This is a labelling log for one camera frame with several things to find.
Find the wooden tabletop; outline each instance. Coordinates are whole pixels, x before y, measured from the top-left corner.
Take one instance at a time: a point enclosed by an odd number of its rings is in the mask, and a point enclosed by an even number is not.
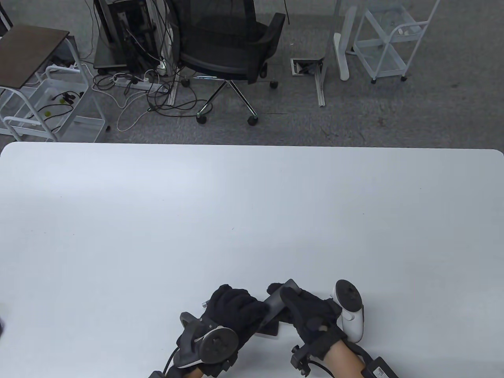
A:
[[[69,33],[15,25],[0,39],[0,86],[20,89]]]

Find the metal rack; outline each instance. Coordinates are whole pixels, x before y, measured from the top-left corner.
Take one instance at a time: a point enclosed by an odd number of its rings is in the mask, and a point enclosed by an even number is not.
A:
[[[428,20],[421,22],[415,21],[401,4],[376,6],[364,12],[353,49],[371,76],[372,84],[376,84],[377,78],[387,76],[401,76],[401,81],[407,80],[406,73],[439,2],[440,0],[436,0]],[[359,40],[364,20],[371,24],[378,39]],[[404,62],[392,44],[411,41],[416,41],[416,45],[410,58]]]

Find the black mesh office chair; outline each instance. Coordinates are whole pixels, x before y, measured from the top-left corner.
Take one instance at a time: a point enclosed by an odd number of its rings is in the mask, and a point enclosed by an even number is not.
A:
[[[210,80],[222,84],[198,111],[196,120],[205,123],[205,109],[229,84],[240,96],[252,115],[248,124],[258,121],[256,111],[248,103],[233,80],[257,81],[266,77],[266,59],[277,50],[285,15],[276,13],[269,26],[256,21],[254,0],[165,0],[173,30],[173,58],[177,66],[186,66],[211,75]],[[187,87],[189,79],[183,79]],[[271,82],[275,89],[278,82]]]

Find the white vr controller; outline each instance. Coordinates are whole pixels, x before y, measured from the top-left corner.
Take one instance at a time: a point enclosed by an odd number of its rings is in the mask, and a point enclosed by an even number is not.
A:
[[[341,307],[343,332],[348,341],[358,343],[364,334],[364,306],[359,291],[350,282],[339,280],[331,297]]]

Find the forearm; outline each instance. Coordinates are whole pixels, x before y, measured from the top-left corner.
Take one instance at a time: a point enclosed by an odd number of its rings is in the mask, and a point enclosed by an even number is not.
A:
[[[203,373],[198,368],[191,371],[189,374],[184,375],[184,378],[202,378],[202,377],[203,377]]]
[[[364,363],[342,340],[329,349],[324,357],[324,363],[335,378],[362,378],[360,372],[364,369]]]

